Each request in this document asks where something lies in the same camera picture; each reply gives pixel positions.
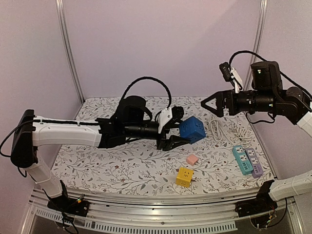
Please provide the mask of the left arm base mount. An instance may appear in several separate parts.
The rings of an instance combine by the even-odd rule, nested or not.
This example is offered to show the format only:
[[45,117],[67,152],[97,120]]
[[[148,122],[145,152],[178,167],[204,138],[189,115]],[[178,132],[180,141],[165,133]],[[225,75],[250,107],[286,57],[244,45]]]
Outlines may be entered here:
[[84,198],[70,198],[61,195],[55,198],[48,196],[49,202],[47,207],[66,214],[78,215],[86,217],[89,212],[90,202]]

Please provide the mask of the blue cube socket adapter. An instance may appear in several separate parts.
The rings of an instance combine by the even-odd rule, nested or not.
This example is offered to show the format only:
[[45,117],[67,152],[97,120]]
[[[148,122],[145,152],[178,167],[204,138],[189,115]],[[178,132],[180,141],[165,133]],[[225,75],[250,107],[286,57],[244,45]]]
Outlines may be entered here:
[[188,139],[190,144],[194,144],[206,137],[203,122],[191,116],[179,124],[180,137]]

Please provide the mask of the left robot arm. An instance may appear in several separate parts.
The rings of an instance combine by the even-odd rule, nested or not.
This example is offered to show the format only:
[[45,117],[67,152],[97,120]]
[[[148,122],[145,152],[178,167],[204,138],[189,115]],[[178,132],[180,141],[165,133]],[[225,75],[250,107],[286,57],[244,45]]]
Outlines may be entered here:
[[12,138],[8,158],[23,176],[30,176],[45,192],[49,201],[61,211],[69,211],[81,199],[68,196],[66,186],[37,155],[39,146],[84,145],[110,149],[140,139],[156,141],[158,150],[169,151],[189,144],[184,137],[170,135],[184,116],[182,107],[168,105],[156,115],[140,96],[123,93],[110,118],[90,121],[49,119],[36,116],[28,109],[18,125],[8,134]]

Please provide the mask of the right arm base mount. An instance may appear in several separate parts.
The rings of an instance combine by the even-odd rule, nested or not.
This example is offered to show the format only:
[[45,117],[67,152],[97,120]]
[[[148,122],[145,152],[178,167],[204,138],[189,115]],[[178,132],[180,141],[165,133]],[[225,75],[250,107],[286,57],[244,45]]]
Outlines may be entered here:
[[268,195],[265,195],[237,202],[234,211],[238,213],[239,217],[245,217],[268,212],[277,207],[277,202],[273,201]]

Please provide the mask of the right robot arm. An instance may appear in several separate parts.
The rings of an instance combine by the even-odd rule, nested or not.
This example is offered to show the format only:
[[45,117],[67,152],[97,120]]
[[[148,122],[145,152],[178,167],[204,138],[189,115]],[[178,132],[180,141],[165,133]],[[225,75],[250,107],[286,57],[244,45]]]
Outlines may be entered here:
[[[232,67],[232,61],[239,54],[251,54],[260,59],[251,64],[252,90],[245,91],[240,76]],[[231,116],[241,112],[254,114],[266,112],[271,119],[284,116],[293,125],[312,134],[312,96],[302,86],[280,71],[276,61],[268,61],[255,52],[235,52],[228,62],[219,65],[223,78],[231,83],[232,90],[218,91],[201,102],[201,106],[216,115],[224,116],[228,109]]]

